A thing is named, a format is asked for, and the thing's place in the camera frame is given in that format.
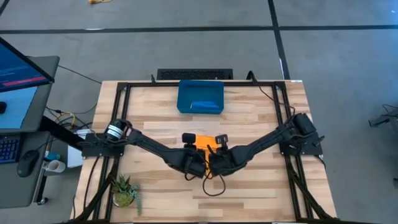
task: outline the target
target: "monitor screen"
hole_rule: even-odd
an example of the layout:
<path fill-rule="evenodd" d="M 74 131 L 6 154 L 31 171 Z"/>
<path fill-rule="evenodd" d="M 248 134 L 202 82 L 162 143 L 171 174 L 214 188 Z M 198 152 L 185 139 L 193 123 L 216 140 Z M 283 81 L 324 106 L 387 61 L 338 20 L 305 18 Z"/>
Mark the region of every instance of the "monitor screen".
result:
<path fill-rule="evenodd" d="M 0 92 L 44 85 L 53 79 L 0 38 Z"/>

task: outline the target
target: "succulent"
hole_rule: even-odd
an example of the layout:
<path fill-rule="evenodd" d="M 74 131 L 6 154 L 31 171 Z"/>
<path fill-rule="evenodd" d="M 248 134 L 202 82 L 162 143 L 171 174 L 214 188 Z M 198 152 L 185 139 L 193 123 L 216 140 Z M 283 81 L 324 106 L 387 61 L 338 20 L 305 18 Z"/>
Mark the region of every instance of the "succulent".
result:
<path fill-rule="evenodd" d="M 131 204 L 134 200 L 137 203 L 137 213 L 142 213 L 142 197 L 138 192 L 140 190 L 139 184 L 130 184 L 130 177 L 127 179 L 123 175 L 119 176 L 119 180 L 112 180 L 112 192 L 115 196 L 115 202 L 119 207 L 124 208 Z"/>

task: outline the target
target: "white cup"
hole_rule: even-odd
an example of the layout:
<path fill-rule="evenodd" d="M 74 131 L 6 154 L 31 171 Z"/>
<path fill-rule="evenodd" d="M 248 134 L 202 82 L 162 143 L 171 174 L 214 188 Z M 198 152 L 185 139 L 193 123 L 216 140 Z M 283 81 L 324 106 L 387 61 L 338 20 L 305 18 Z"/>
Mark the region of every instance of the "white cup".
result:
<path fill-rule="evenodd" d="M 51 172 L 63 172 L 66 168 L 66 165 L 58 160 L 54 160 L 49 162 L 49 164 L 46 166 L 45 170 L 46 171 L 51 171 Z"/>

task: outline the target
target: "blue plastic bin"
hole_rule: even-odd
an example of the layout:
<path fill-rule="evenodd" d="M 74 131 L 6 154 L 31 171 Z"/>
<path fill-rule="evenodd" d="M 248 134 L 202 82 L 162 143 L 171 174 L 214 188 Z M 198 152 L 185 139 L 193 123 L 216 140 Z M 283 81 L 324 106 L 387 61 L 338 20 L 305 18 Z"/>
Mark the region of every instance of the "blue plastic bin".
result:
<path fill-rule="evenodd" d="M 177 108 L 181 113 L 220 114 L 224 109 L 224 83 L 181 80 Z"/>

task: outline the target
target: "concrete floor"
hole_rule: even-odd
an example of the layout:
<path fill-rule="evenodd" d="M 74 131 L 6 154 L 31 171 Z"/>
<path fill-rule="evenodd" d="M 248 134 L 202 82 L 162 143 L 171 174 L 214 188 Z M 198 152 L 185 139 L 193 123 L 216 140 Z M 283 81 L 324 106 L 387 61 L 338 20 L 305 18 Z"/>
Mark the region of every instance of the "concrete floor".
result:
<path fill-rule="evenodd" d="M 398 24 L 396 0 L 278 0 L 280 26 Z M 265 0 L 11 0 L 0 30 L 87 29 L 272 24 Z M 368 119 L 398 105 L 398 30 L 281 32 L 291 79 L 304 81 L 323 142 L 327 174 L 343 220 L 396 223 L 396 135 L 390 126 L 370 128 Z M 145 34 L 2 35 L 22 53 L 59 55 L 60 64 L 102 80 L 148 80 L 158 68 L 232 68 L 244 78 L 281 79 L 273 31 Z M 48 106 L 85 111 L 100 85 L 58 69 Z M 93 112 L 82 116 L 91 121 Z M 49 177 L 45 206 L 0 210 L 0 223 L 67 220 L 79 170 Z"/>

